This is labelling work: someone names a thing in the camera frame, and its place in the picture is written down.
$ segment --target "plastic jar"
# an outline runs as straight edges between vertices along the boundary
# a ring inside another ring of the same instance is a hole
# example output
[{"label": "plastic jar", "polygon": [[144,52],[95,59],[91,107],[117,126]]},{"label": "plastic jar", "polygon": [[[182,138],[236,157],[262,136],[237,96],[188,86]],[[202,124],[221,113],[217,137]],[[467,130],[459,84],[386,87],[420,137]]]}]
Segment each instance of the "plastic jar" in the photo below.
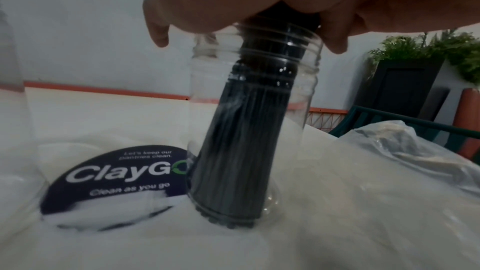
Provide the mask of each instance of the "plastic jar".
[{"label": "plastic jar", "polygon": [[187,191],[210,222],[252,227],[278,203],[270,175],[295,166],[321,49],[315,33],[258,16],[197,35]]}]

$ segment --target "foliage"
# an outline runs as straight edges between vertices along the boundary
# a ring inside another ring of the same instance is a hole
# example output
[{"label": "foliage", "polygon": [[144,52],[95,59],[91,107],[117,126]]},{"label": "foliage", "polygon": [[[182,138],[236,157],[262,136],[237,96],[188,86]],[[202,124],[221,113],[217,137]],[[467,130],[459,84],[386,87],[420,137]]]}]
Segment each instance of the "foliage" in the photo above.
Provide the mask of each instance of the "foliage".
[{"label": "foliage", "polygon": [[381,47],[369,52],[372,62],[381,60],[447,59],[467,82],[480,85],[480,39],[471,33],[457,33],[457,29],[435,34],[427,44],[427,35],[389,36]]}]

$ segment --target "wall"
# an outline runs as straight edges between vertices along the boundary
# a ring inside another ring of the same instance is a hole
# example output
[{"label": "wall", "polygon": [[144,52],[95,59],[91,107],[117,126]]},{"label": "wall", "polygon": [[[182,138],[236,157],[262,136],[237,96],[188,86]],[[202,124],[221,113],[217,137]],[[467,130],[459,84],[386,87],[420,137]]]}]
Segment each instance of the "wall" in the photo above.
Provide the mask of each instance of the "wall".
[{"label": "wall", "polygon": [[[158,49],[144,24],[142,0],[2,0],[26,80],[189,94],[192,35],[172,29]],[[475,28],[480,35],[480,27]],[[348,109],[366,52],[386,34],[352,37],[347,53],[322,53],[313,107]]]}]

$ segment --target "bundle of black straws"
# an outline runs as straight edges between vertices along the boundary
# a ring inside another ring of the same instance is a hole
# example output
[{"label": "bundle of black straws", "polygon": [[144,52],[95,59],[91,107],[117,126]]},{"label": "bundle of black straws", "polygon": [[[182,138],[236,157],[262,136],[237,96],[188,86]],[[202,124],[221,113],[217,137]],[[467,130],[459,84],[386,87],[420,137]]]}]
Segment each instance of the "bundle of black straws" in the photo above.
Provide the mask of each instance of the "bundle of black straws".
[{"label": "bundle of black straws", "polygon": [[263,18],[246,21],[255,26],[240,28],[240,59],[187,172],[188,195],[197,210],[229,228],[252,227],[262,214],[280,128],[305,52],[299,47],[305,40],[295,36],[305,37],[307,31],[297,26],[314,31],[320,25],[318,14],[300,13],[284,2],[258,16]]}]

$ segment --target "chair backrest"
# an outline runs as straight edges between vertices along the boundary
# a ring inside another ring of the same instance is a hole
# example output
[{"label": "chair backrest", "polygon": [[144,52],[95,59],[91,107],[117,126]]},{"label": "chair backrest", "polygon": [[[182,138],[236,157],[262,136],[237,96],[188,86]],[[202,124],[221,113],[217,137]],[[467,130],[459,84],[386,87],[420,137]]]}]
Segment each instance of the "chair backrest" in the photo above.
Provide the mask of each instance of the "chair backrest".
[{"label": "chair backrest", "polygon": [[[415,130],[417,136],[430,142],[433,142],[441,131],[448,132],[448,140],[444,147],[455,153],[462,148],[462,145],[468,138],[480,140],[480,132],[356,105],[348,111],[343,121],[329,134],[340,137],[352,129],[385,121],[403,121],[407,126]],[[480,151],[473,157],[473,161],[476,164],[480,164]]]}]

